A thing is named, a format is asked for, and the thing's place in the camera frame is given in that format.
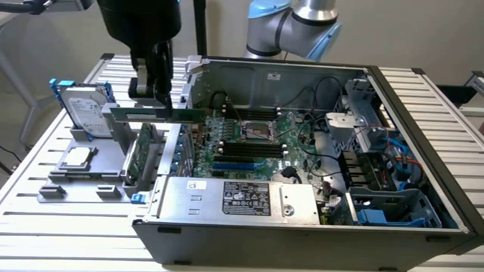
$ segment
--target power supply label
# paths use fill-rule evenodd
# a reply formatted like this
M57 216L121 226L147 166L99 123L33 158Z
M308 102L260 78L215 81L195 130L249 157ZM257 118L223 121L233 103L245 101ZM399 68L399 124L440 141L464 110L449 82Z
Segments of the power supply label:
M224 182L223 198L224 214L271 216L268 183Z

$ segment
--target pci slot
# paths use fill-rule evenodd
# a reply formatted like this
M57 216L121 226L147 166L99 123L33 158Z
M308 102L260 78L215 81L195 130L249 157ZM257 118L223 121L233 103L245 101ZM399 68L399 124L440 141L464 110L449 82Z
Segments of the pci slot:
M231 156L215 156L213 161L217 163L255 163L253 158Z

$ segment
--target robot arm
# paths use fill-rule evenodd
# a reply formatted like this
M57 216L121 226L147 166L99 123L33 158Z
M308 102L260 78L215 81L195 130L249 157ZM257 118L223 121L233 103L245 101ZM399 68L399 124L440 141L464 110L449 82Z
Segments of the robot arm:
M291 0L253 0L245 57L280 58L284 50L319 61L341 27L336 22L339 13L335 1L300 0L291 8ZM77 9L83 10L93 0L73 2L81 3ZM39 14L52 3L55 7L65 1L0 3L0 11ZM165 107L169 115L173 74L171 40L181 29L179 0L97 0L97 3L111 37L131 49L137 77L131 80L129 97L144 105Z
M280 59L287 51L319 61L340 33L336 0L253 0L249 7L247 58Z
M97 3L111 37L131 49L137 78L131 79L129 97L145 105L147 101L157 101L171 110L171 40L181 29L179 0L97 0Z

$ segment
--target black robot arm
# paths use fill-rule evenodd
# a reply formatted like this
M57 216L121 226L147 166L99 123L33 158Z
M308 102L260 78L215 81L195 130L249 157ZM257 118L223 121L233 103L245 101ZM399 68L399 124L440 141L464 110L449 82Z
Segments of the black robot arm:
M145 105L155 99L171 109L171 40L181 29L179 0L97 0L97 3L111 37L131 49L137 78L131 79L129 97Z

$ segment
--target green circuit board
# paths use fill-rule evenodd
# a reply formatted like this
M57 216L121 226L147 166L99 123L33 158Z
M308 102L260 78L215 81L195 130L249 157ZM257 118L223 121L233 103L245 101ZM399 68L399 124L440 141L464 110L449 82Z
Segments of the green circuit board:
M216 113L207 117L203 129L204 141L196 142L196 160L193 177L225 178L241 180L273 180L285 167L303 171L304 160L312 164L315 158L300 150L297 136L303 124L296 124L293 112L285 112L276 121L245 121L225 119ZM301 135L309 139L311 126L307 126ZM215 156L220 156L219 143L269 143L285 145L283 158L255 159L255 170L220 170L213 169ZM315 145L303 144L309 152L316 152ZM223 172L224 176L213 176L212 172Z
M133 181L140 180L143 176L144 165L149 153L149 143L153 138L152 129L153 127L151 126L151 124L143 124L141 130L139 132L136 145L133 147L135 151L132 155L132 160L128 166L128 172L129 175L132 176Z

